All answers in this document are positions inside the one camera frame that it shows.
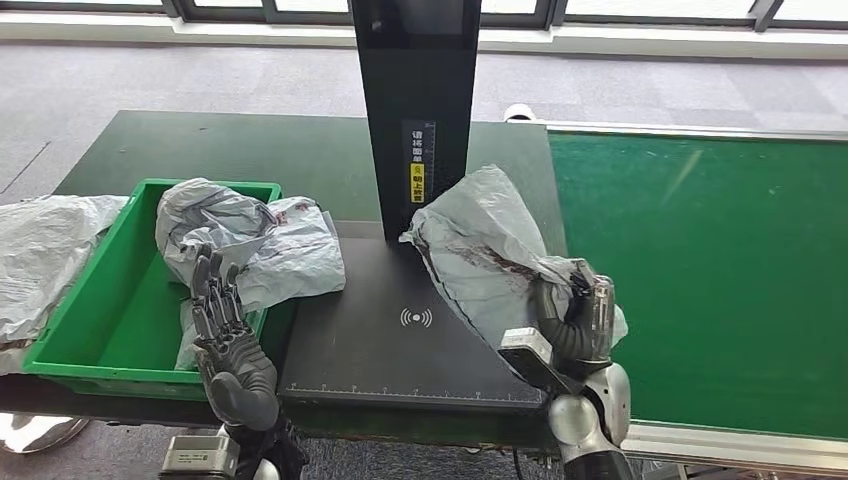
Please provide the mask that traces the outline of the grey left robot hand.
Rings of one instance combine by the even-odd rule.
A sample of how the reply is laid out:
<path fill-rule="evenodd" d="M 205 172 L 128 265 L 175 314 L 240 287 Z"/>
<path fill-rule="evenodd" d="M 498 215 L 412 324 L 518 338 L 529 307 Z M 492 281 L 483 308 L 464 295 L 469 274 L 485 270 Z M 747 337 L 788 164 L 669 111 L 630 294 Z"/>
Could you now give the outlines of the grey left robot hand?
<path fill-rule="evenodd" d="M 223 256 L 200 246 L 190 280 L 192 351 L 208 403 L 232 427 L 267 431 L 277 422 L 277 370 L 245 321 L 236 284 L 239 267 L 221 272 Z"/>

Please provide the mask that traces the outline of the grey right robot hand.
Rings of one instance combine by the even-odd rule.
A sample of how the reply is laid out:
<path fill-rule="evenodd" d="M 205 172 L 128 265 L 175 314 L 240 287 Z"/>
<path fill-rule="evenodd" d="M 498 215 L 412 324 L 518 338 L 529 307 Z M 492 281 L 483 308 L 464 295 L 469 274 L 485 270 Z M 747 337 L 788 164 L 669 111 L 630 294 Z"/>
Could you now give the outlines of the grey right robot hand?
<path fill-rule="evenodd" d="M 552 347 L 555 368 L 593 371 L 611 362 L 615 287 L 586 260 L 576 258 L 571 265 L 564 284 L 536 279 L 537 325 Z"/>

